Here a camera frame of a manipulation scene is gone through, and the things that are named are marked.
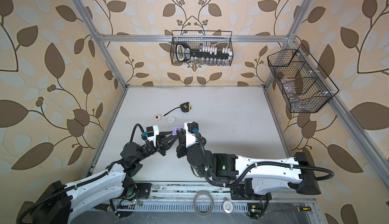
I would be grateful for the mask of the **white round earbud case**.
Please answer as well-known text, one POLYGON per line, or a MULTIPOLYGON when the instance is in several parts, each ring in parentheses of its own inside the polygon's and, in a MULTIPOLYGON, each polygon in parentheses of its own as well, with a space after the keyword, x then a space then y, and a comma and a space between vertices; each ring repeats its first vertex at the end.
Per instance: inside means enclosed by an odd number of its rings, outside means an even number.
POLYGON ((171 123, 171 124, 175 123, 175 121, 176 121, 175 117, 171 116, 171 117, 168 118, 168 122, 171 123))

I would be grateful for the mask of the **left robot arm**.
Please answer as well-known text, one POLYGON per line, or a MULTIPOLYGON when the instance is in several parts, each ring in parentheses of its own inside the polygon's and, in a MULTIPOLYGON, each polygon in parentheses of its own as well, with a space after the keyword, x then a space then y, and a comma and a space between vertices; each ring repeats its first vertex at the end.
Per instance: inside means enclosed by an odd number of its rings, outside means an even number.
POLYGON ((181 127, 163 132, 157 126, 143 129, 136 124, 135 128, 141 130, 144 145, 130 141, 124 145, 120 160, 113 161, 105 170, 67 184, 52 183, 35 204, 19 215, 16 223, 22 224, 25 217, 30 217, 33 224, 68 224, 81 213, 122 196, 134 187, 132 177, 142 168, 140 162, 155 153, 164 156, 185 132, 181 127))

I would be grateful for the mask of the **purple round earbud case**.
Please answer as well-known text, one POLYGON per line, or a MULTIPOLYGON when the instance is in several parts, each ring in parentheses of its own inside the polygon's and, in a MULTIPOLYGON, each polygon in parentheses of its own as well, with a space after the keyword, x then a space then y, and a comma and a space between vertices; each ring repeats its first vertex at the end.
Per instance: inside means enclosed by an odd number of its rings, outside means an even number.
POLYGON ((181 131, 181 127, 180 126, 174 126, 173 129, 172 129, 172 135, 173 136, 176 136, 178 132, 181 131))

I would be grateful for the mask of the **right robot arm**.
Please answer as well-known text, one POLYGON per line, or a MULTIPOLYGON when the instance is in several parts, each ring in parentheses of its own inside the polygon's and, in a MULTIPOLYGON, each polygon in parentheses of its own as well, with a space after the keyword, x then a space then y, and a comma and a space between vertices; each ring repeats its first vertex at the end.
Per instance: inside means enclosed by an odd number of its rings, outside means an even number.
POLYGON ((334 177, 334 172, 310 164, 307 155, 291 158, 252 159, 234 154, 217 154, 205 149, 206 139, 199 133, 177 130, 177 156, 187 158, 192 172, 215 187, 233 189, 244 184, 247 196, 293 189, 302 195, 320 195, 319 181, 334 177))

